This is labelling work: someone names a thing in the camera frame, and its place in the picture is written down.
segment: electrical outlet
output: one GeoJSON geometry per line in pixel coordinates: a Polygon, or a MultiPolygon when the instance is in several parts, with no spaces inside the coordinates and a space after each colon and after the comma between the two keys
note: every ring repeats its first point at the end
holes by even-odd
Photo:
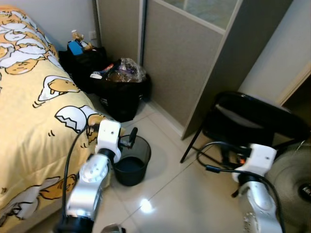
{"type": "Polygon", "coordinates": [[[96,31],[88,32],[88,37],[90,40],[96,40],[96,38],[97,38],[96,31]]]}

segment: black cable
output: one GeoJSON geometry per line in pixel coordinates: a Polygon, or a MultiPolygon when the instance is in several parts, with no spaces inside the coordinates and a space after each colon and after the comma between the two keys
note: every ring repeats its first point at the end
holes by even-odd
{"type": "Polygon", "coordinates": [[[68,167],[69,167],[69,161],[70,161],[70,157],[73,151],[73,148],[79,138],[79,136],[84,132],[84,130],[86,129],[87,125],[84,126],[84,128],[82,130],[80,130],[76,136],[76,138],[74,139],[70,150],[68,152],[67,155],[67,160],[66,160],[66,165],[65,165],[65,171],[64,171],[64,184],[63,184],[63,196],[62,196],[62,222],[64,222],[64,220],[66,219],[66,189],[67,189],[67,176],[68,176],[68,167]]]}
{"type": "MultiPolygon", "coordinates": [[[[211,143],[205,144],[202,147],[202,149],[204,149],[204,148],[206,148],[206,147],[208,147],[210,145],[214,145],[214,144],[221,144],[221,145],[226,145],[226,146],[232,146],[232,145],[230,145],[229,143],[226,143],[226,142],[211,142],[211,143]]],[[[268,187],[271,188],[271,190],[272,190],[272,192],[273,192],[273,194],[274,194],[274,196],[276,198],[276,207],[278,209],[278,218],[279,218],[279,221],[280,221],[282,232],[286,233],[284,217],[283,217],[283,211],[282,211],[282,207],[281,207],[280,198],[278,196],[276,188],[274,187],[274,185],[267,178],[265,178],[265,177],[263,177],[263,176],[261,176],[259,174],[250,172],[250,171],[239,171],[239,170],[222,169],[222,168],[219,168],[219,167],[216,167],[216,166],[211,166],[211,165],[204,164],[200,160],[200,152],[197,152],[196,159],[198,160],[199,164],[204,166],[206,168],[206,170],[208,170],[208,171],[212,171],[212,172],[215,172],[215,173],[231,172],[231,173],[246,174],[246,175],[249,175],[249,176],[256,177],[256,178],[260,179],[261,181],[263,181],[268,187]]]]}

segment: cartoon egg character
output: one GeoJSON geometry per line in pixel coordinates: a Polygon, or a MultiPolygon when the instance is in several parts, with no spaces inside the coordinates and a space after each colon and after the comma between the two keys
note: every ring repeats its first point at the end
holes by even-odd
{"type": "Polygon", "coordinates": [[[48,44],[48,42],[46,40],[46,37],[39,31],[37,31],[36,34],[40,37],[40,39],[43,41],[43,43],[48,47],[49,44],[48,44]]]}
{"type": "Polygon", "coordinates": [[[8,216],[16,216],[19,219],[29,218],[38,208],[37,196],[41,189],[45,189],[59,181],[59,177],[47,178],[41,185],[28,187],[25,191],[16,195],[0,210],[0,226],[4,224],[8,216]]]}
{"type": "Polygon", "coordinates": [[[0,60],[9,57],[14,50],[14,45],[11,43],[0,43],[0,60]]]}
{"type": "Polygon", "coordinates": [[[62,123],[65,123],[66,127],[75,130],[77,133],[86,127],[86,135],[88,143],[90,144],[97,138],[98,132],[91,130],[90,126],[99,124],[104,115],[99,114],[89,106],[85,105],[81,108],[75,106],[66,106],[59,110],[55,117],[62,123]]]}
{"type": "Polygon", "coordinates": [[[20,18],[20,20],[25,21],[26,23],[28,23],[29,25],[31,25],[34,29],[37,30],[37,25],[33,22],[33,20],[31,18],[29,18],[27,15],[25,15],[22,12],[18,12],[18,11],[12,11],[12,14],[17,16],[18,18],[20,18]]]}
{"type": "Polygon", "coordinates": [[[4,38],[7,41],[17,41],[17,40],[21,40],[23,38],[25,38],[26,35],[23,33],[16,33],[14,31],[8,31],[5,35],[4,38]]]}
{"type": "Polygon", "coordinates": [[[16,45],[20,46],[21,48],[26,48],[28,46],[38,46],[41,49],[44,49],[44,45],[41,44],[38,40],[33,38],[24,38],[16,42],[16,45]]]}
{"type": "Polygon", "coordinates": [[[48,60],[50,61],[50,62],[52,62],[55,66],[57,66],[58,68],[60,68],[60,69],[62,69],[62,70],[64,70],[63,68],[62,68],[62,66],[59,64],[59,62],[57,61],[57,59],[56,59],[56,57],[54,56],[54,54],[51,52],[51,51],[49,51],[48,52],[48,60]]]}
{"type": "Polygon", "coordinates": [[[1,26],[4,28],[10,29],[10,30],[26,28],[26,25],[23,23],[7,23],[7,24],[2,24],[1,26]]]}
{"type": "Polygon", "coordinates": [[[45,54],[46,53],[45,49],[43,49],[37,45],[28,45],[26,47],[22,46],[18,50],[21,52],[30,53],[30,54],[45,54]]]}
{"type": "Polygon", "coordinates": [[[0,26],[0,34],[7,33],[7,32],[9,32],[10,30],[11,30],[11,29],[4,28],[4,27],[0,26]]]}
{"type": "Polygon", "coordinates": [[[23,74],[32,70],[39,60],[44,60],[42,54],[31,54],[22,51],[14,51],[10,57],[0,61],[0,67],[5,68],[8,74],[23,74]]]}
{"type": "Polygon", "coordinates": [[[40,36],[38,35],[38,32],[35,32],[32,29],[29,28],[18,28],[13,30],[13,34],[23,34],[25,36],[28,36],[29,38],[32,39],[38,39],[40,40],[40,36]]]}
{"type": "Polygon", "coordinates": [[[49,43],[52,44],[52,42],[48,39],[48,37],[46,35],[44,35],[45,40],[49,43]]]}
{"type": "Polygon", "coordinates": [[[1,11],[0,12],[0,23],[6,25],[8,23],[21,23],[22,20],[13,15],[10,11],[1,11]]]}
{"type": "Polygon", "coordinates": [[[43,89],[38,101],[50,100],[68,92],[80,92],[80,90],[71,79],[50,75],[44,79],[43,89]]]}
{"type": "MultiPolygon", "coordinates": [[[[67,187],[66,192],[70,192],[74,186],[76,185],[77,179],[75,175],[70,175],[67,177],[67,187]]],[[[44,199],[54,200],[61,198],[63,196],[63,186],[64,186],[64,179],[60,180],[59,182],[40,190],[40,196],[44,199]]]]}

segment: cartoon print bedspread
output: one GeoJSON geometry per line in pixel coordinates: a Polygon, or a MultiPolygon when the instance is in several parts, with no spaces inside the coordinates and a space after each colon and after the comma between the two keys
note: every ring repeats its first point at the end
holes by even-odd
{"type": "Polygon", "coordinates": [[[67,190],[93,153],[93,109],[58,63],[54,46],[20,9],[0,6],[0,232],[62,196],[67,153],[73,150],[67,190]]]}

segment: black bag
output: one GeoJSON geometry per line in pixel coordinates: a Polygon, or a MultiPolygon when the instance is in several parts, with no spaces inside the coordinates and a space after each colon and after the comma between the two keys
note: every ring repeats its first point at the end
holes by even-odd
{"type": "Polygon", "coordinates": [[[117,121],[133,120],[139,101],[150,94],[151,82],[148,75],[140,83],[116,83],[105,79],[96,80],[96,94],[101,97],[101,104],[117,121]]]}
{"type": "Polygon", "coordinates": [[[80,55],[73,55],[67,47],[67,51],[59,52],[59,61],[64,70],[71,74],[75,84],[87,93],[94,93],[94,79],[90,78],[90,75],[109,65],[104,47],[80,55]]]}

